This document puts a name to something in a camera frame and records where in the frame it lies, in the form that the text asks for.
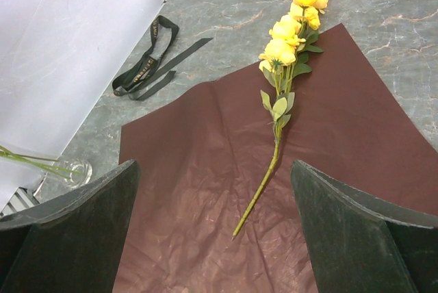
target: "white panel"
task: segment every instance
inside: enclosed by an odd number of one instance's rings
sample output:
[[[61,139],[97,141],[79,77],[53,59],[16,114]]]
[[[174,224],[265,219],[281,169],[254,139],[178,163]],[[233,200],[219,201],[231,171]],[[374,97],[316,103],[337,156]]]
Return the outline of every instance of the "white panel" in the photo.
[[[0,144],[57,157],[162,0],[0,0]],[[0,159],[0,209],[37,172]]]

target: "leaf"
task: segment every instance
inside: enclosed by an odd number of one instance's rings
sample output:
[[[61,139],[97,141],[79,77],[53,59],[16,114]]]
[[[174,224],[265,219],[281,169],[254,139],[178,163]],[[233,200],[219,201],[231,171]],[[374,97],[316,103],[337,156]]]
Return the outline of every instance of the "leaf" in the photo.
[[[308,52],[302,52],[298,54],[298,59],[296,61],[297,64],[305,64],[309,61],[309,53]]]
[[[274,80],[274,74],[268,71],[266,68],[263,68],[263,75],[268,80],[271,86],[275,88],[275,80]]]
[[[282,129],[282,128],[284,128],[285,126],[286,126],[286,124],[289,122],[289,120],[290,120],[290,118],[291,118],[291,114],[286,114],[286,115],[283,115],[281,118],[280,118],[280,128]]]
[[[310,51],[310,52],[317,52],[317,53],[324,51],[321,48],[319,48],[319,47],[317,47],[315,45],[311,45],[311,44],[306,45],[304,50],[305,51]]]
[[[295,101],[295,92],[289,92],[289,95],[287,96],[286,113],[292,109],[292,106],[294,105],[294,101]]]
[[[269,98],[269,94],[267,94],[263,90],[260,90],[260,94],[261,94],[261,103],[263,103],[263,107],[265,107],[265,110],[269,110],[272,113],[271,100]]]
[[[287,109],[287,99],[285,97],[280,98],[277,100],[272,107],[272,118],[274,119],[274,122],[277,122],[284,113],[286,113]]]
[[[312,44],[318,41],[320,33],[318,31],[313,31],[307,36],[306,38],[306,44]]]
[[[292,74],[292,79],[305,73],[310,73],[312,68],[308,64],[297,64],[294,68],[294,73]]]

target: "wrinkled brown paper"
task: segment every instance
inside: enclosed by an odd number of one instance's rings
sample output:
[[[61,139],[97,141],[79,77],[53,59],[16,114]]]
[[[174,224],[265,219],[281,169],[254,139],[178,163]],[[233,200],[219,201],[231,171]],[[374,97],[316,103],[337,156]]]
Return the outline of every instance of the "wrinkled brown paper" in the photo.
[[[294,85],[281,163],[234,241],[274,147],[258,64],[123,127],[120,162],[138,160],[142,177],[114,292],[317,292],[289,182],[297,159],[438,215],[438,154],[343,25],[318,45]]]

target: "wrapping paper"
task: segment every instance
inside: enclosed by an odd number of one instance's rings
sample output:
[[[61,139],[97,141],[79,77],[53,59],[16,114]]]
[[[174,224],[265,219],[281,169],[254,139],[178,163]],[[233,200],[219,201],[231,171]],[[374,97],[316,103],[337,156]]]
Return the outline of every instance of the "wrapping paper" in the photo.
[[[258,63],[199,84],[122,130],[142,176],[114,292],[317,292],[289,182],[294,160],[377,197],[438,215],[438,154],[343,25],[296,78],[283,156],[231,234],[274,148]]]

